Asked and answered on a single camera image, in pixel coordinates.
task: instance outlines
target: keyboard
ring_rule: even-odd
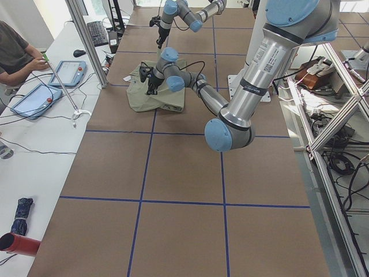
[[[87,23],[87,30],[91,35],[93,45],[101,46],[109,44],[108,38],[106,37],[105,28],[101,21],[94,21]]]

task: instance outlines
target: black shirt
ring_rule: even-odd
[[[33,60],[33,57],[24,51],[27,46],[28,42],[0,20],[0,74],[17,72]]]

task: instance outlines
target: person's hand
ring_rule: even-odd
[[[44,58],[35,58],[33,59],[29,64],[27,64],[27,67],[31,70],[44,70],[48,68],[47,62],[44,60]]]

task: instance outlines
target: green cloth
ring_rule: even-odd
[[[0,74],[13,74],[22,69],[33,58],[24,49],[26,42],[12,27],[0,20]]]
[[[155,66],[155,62],[144,61],[148,66]],[[184,59],[179,59],[177,65],[180,68],[186,66]],[[157,95],[146,95],[148,90],[148,82],[140,81],[140,66],[138,65],[134,71],[130,73],[131,83],[127,89],[129,105],[134,111],[149,111],[156,108],[162,108],[169,111],[182,112],[185,106],[185,89],[178,92],[169,90],[167,84],[163,82],[157,90]]]

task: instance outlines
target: red cylinder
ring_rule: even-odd
[[[0,238],[0,251],[35,257],[40,243],[23,235],[7,233]]]

